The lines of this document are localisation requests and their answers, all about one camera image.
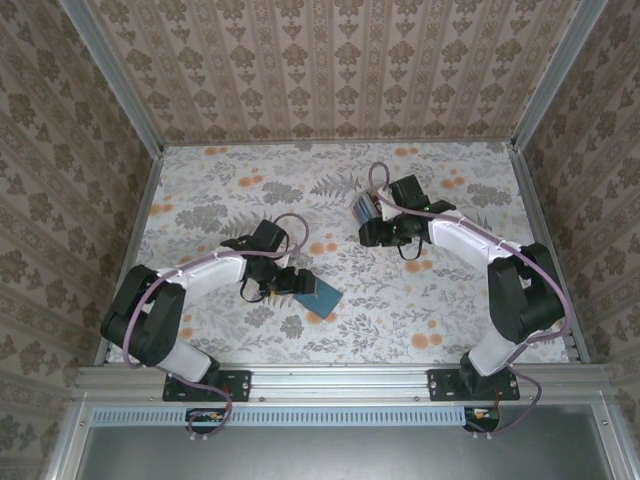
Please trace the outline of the teal leather card holder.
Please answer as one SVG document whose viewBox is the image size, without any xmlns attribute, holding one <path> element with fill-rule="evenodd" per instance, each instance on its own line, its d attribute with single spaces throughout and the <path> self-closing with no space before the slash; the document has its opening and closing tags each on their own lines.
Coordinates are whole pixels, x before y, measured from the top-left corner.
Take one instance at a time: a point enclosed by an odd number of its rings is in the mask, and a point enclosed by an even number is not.
<svg viewBox="0 0 640 480">
<path fill-rule="evenodd" d="M 309 312 L 326 320 L 342 300 L 343 293 L 323 280 L 317 279 L 313 293 L 295 294 L 293 298 Z"/>
</svg>

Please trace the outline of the clear plastic card box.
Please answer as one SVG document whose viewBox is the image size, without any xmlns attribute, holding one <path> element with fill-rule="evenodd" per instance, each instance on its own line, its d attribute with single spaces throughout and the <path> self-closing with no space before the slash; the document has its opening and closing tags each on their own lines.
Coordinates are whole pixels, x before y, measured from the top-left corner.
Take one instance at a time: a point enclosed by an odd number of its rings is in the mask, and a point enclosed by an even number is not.
<svg viewBox="0 0 640 480">
<path fill-rule="evenodd" d="M 357 195 L 352 201 L 350 209 L 358 226 L 381 217 L 380 207 L 368 191 Z"/>
</svg>

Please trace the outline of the floral patterned table cover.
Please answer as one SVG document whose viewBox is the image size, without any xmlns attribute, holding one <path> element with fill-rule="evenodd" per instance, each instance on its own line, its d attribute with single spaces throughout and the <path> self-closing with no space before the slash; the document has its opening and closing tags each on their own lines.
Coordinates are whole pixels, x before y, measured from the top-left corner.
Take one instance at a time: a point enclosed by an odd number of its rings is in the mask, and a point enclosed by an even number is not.
<svg viewBox="0 0 640 480">
<path fill-rule="evenodd" d="M 495 235 L 533 242 L 502 142 L 171 147 L 137 262 L 172 267 L 277 219 L 303 243 L 294 264 L 343 293 L 326 320 L 289 296 L 240 286 L 199 298 L 179 335 L 223 363 L 455 363 L 489 327 L 485 275 L 429 245 L 366 248 L 350 206 L 371 181 L 415 175 Z"/>
</svg>

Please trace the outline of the small electronics board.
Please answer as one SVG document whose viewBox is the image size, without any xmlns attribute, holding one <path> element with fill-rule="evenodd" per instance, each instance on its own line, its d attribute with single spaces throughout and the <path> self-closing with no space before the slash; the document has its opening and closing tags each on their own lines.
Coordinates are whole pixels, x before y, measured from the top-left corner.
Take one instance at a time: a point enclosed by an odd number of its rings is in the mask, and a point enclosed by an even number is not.
<svg viewBox="0 0 640 480">
<path fill-rule="evenodd" d="M 491 433 L 494 432 L 500 422 L 500 410 L 498 407 L 465 407 L 465 425 L 468 432 Z"/>
<path fill-rule="evenodd" d="M 210 436 L 225 420 L 225 408 L 192 408 L 185 413 L 185 428 L 194 437 Z"/>
</svg>

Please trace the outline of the grey metal cabinet panel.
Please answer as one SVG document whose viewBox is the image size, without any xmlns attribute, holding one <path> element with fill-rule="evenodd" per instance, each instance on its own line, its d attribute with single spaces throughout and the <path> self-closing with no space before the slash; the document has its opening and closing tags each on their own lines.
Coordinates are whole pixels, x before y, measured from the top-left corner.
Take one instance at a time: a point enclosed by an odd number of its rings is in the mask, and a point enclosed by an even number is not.
<svg viewBox="0 0 640 480">
<path fill-rule="evenodd" d="M 72 409 L 46 480 L 640 480 L 621 412 L 543 406 L 514 429 L 233 426 L 193 440 L 179 426 L 98 426 Z"/>
</svg>

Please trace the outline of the aluminium frame rail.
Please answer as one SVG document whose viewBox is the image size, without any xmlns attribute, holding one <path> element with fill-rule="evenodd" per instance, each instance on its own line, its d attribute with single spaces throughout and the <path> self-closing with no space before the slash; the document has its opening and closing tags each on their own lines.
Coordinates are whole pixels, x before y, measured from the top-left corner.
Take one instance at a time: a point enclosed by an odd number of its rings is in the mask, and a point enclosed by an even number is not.
<svg viewBox="0 0 640 480">
<path fill-rule="evenodd" d="M 249 370 L 249 405 L 397 406 L 427 405 L 427 371 L 446 364 L 228 364 L 225 370 Z M 520 399 L 527 405 L 542 387 L 541 405 L 595 405 L 615 401 L 615 389 L 604 366 L 594 364 L 518 365 Z M 73 403 L 140 406 L 162 401 L 165 374 L 151 368 L 128 369 L 122 364 L 79 370 Z"/>
</svg>

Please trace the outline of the aluminium side rail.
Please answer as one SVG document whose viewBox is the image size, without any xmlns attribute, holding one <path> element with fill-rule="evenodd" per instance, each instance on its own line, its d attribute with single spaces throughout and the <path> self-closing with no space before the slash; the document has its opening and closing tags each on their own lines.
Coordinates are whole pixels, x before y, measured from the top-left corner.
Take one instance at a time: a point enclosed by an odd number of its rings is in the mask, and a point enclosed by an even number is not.
<svg viewBox="0 0 640 480">
<path fill-rule="evenodd" d="M 159 154 L 156 155 L 151 163 L 151 168 L 149 171 L 149 175 L 144 187 L 143 195 L 141 197 L 141 202 L 138 208 L 138 212 L 136 214 L 135 222 L 133 224 L 133 228 L 131 230 L 130 239 L 128 242 L 128 246 L 126 249 L 126 253 L 123 258 L 122 266 L 116 281 L 116 286 L 109 302 L 109 305 L 106 307 L 105 313 L 102 315 L 100 319 L 100 323 L 98 324 L 98 333 L 100 334 L 100 343 L 98 345 L 98 349 L 95 355 L 95 359 L 93 365 L 95 367 L 102 367 L 108 360 L 109 351 L 111 349 L 111 343 L 102 335 L 102 323 L 106 320 L 107 314 L 111 308 L 111 304 L 115 299 L 116 294 L 119 291 L 119 288 L 122 286 L 124 279 L 128 273 L 128 271 L 135 265 L 138 252 L 141 246 L 142 238 L 144 235 L 146 223 L 151 211 L 151 207 L 153 204 L 153 199 L 157 187 L 160 182 L 160 177 L 162 173 L 162 168 L 164 164 L 164 150 L 165 147 L 161 146 L 159 150 Z"/>
<path fill-rule="evenodd" d="M 569 295 L 567 283 L 564 279 L 563 271 L 556 250 L 553 246 L 552 238 L 544 218 L 544 212 L 540 205 L 524 154 L 521 150 L 518 150 L 510 143 L 508 143 L 507 146 L 509 147 L 509 158 L 514 171 L 514 176 L 519 186 L 519 192 L 527 213 L 533 237 L 536 241 L 544 244 L 549 249 L 554 267 L 558 274 L 560 286 L 569 300 L 570 312 L 572 315 L 571 329 L 562 336 L 569 361 L 571 363 L 589 364 L 591 362 L 591 358 L 577 320 L 577 315 Z"/>
</svg>

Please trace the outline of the aluminium frame post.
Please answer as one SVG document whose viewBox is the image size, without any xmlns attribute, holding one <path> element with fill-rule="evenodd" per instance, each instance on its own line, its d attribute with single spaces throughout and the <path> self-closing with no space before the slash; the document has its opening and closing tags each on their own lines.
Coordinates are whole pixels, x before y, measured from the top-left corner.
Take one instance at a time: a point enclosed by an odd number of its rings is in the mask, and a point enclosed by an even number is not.
<svg viewBox="0 0 640 480">
<path fill-rule="evenodd" d="M 153 161 L 159 159 L 162 156 L 164 142 L 147 114 L 141 96 L 127 75 L 124 61 L 117 58 L 106 30 L 99 25 L 87 0 L 60 0 L 60 3 L 145 149 Z"/>
<path fill-rule="evenodd" d="M 516 151 L 523 150 L 531 140 L 607 3 L 580 1 L 511 137 Z"/>
</svg>

